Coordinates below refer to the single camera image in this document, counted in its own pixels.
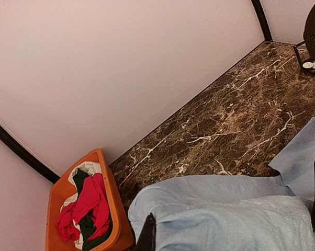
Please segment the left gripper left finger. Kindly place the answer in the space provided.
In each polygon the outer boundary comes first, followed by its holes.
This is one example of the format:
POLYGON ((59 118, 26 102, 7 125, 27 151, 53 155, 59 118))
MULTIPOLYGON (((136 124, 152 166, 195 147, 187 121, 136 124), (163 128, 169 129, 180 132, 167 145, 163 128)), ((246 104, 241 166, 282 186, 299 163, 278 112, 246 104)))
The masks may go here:
POLYGON ((143 225, 139 239, 136 242, 137 251, 155 251, 156 246, 156 220, 150 213, 143 225))

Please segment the light blue shirt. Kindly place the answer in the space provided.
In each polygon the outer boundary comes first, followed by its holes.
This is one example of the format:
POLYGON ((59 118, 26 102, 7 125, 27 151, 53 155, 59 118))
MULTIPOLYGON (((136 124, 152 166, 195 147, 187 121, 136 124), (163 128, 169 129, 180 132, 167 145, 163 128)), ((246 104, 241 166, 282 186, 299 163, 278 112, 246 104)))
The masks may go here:
POLYGON ((128 218, 156 220, 156 250, 315 250, 315 117, 269 163, 275 177, 192 175, 143 188, 128 218))

